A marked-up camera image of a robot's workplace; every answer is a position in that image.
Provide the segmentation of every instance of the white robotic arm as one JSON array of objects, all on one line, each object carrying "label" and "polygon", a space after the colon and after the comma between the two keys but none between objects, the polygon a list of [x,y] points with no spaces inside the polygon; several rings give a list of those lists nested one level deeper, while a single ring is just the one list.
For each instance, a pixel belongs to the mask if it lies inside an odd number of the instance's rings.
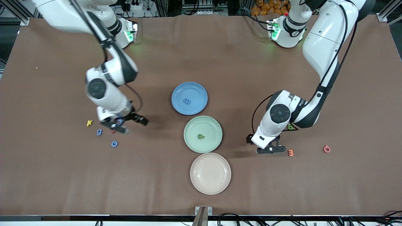
[{"label": "white robotic arm", "polygon": [[302,39],[312,11],[320,8],[320,16],[303,44],[303,55],[318,73],[320,83],[310,101],[285,90],[272,95],[266,107],[267,112],[251,138],[251,142],[259,147],[257,153],[275,152],[271,142],[279,140],[280,133],[289,122],[300,128],[308,128],[316,123],[339,72],[339,49],[355,22],[368,14],[375,1],[310,0],[310,4],[301,4],[297,0],[290,0],[290,3],[288,16],[281,16],[269,24],[268,28],[273,30],[269,35],[282,47],[294,47]]},{"label": "white robotic arm", "polygon": [[[125,121],[133,120],[142,125],[147,125],[148,120],[137,114],[131,102],[118,89],[119,86],[134,81],[138,69],[134,61],[117,42],[115,38],[117,36],[113,35],[109,30],[110,27],[107,27],[100,19],[113,19],[113,17],[102,15],[102,12],[107,14],[110,7],[98,6],[112,2],[103,0],[96,4],[92,2],[94,0],[46,1],[42,5],[38,5],[38,8],[42,9],[40,12],[51,26],[63,31],[91,33],[98,40],[104,55],[106,56],[106,51],[108,51],[113,57],[111,60],[89,69],[86,73],[85,93],[98,106],[96,111],[99,121],[104,126],[123,134],[128,132],[128,129],[123,126]],[[65,18],[50,13],[50,10],[43,8],[44,6],[49,7],[55,4],[63,8],[61,12],[68,15],[69,21],[64,21]]]},{"label": "white robotic arm", "polygon": [[[69,0],[32,0],[49,25],[67,32],[92,33]],[[117,0],[78,0],[80,7],[96,15],[108,28],[121,47],[134,41],[137,24],[124,18],[117,18],[109,5]]]}]

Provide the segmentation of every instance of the plate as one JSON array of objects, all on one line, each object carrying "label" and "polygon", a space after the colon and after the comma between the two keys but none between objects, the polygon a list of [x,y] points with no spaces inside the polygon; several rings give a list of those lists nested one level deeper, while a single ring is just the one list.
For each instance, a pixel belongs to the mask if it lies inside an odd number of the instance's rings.
[{"label": "plate", "polygon": [[176,111],[183,115],[200,113],[207,102],[207,91],[196,82],[182,83],[172,93],[172,105]]},{"label": "plate", "polygon": [[191,165],[190,178],[201,193],[216,195],[229,185],[232,172],[227,160],[216,153],[198,156]]},{"label": "plate", "polygon": [[212,117],[197,116],[191,119],[184,128],[184,141],[195,152],[211,152],[222,141],[222,128]]}]

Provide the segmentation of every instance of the table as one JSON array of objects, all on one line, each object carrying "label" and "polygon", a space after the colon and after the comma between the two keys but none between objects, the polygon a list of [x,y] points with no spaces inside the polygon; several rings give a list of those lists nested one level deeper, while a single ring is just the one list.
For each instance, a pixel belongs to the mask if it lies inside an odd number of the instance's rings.
[{"label": "table", "polygon": [[[102,126],[84,94],[86,70],[103,59],[95,38],[57,31],[43,19],[21,27],[0,82],[0,214],[194,214],[198,205],[254,215],[402,209],[402,63],[388,25],[375,15],[359,23],[317,124],[282,133],[293,157],[257,155],[245,137],[268,95],[313,94],[318,76],[302,43],[280,48],[240,16],[145,18],[140,29],[141,43],[125,50],[138,65],[131,85],[150,123],[126,123],[128,135],[96,136]],[[228,160],[232,180],[217,195],[190,182],[199,154],[185,145],[183,130],[193,117],[170,103],[173,89],[187,81],[206,88],[209,102],[199,115],[218,120],[224,132],[214,152]],[[255,127],[263,114],[264,107]]]}]

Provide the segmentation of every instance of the blue plate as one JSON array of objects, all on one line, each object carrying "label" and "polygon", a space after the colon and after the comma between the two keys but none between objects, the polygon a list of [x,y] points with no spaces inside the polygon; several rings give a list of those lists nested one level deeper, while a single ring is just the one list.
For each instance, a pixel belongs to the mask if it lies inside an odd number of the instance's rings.
[{"label": "blue plate", "polygon": [[185,82],[177,86],[172,94],[172,105],[183,115],[195,115],[207,105],[207,91],[196,82]]}]

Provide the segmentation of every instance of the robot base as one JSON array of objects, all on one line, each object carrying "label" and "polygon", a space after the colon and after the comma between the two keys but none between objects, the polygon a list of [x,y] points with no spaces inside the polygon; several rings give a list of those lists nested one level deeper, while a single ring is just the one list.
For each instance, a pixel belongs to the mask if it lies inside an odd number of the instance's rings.
[{"label": "robot base", "polygon": [[278,45],[284,48],[292,48],[295,47],[299,43],[299,41],[303,39],[303,34],[305,30],[300,33],[295,31],[297,32],[297,34],[292,34],[295,36],[291,37],[288,32],[281,28],[281,25],[283,25],[283,21],[285,18],[285,16],[280,16],[279,18],[273,19],[272,21],[267,21],[267,29],[269,30],[268,36],[270,40],[276,42]]},{"label": "robot base", "polygon": [[128,21],[124,18],[119,18],[119,20],[122,24],[122,28],[116,35],[116,41],[121,45],[122,48],[125,48],[130,43],[135,42],[138,24]]}]

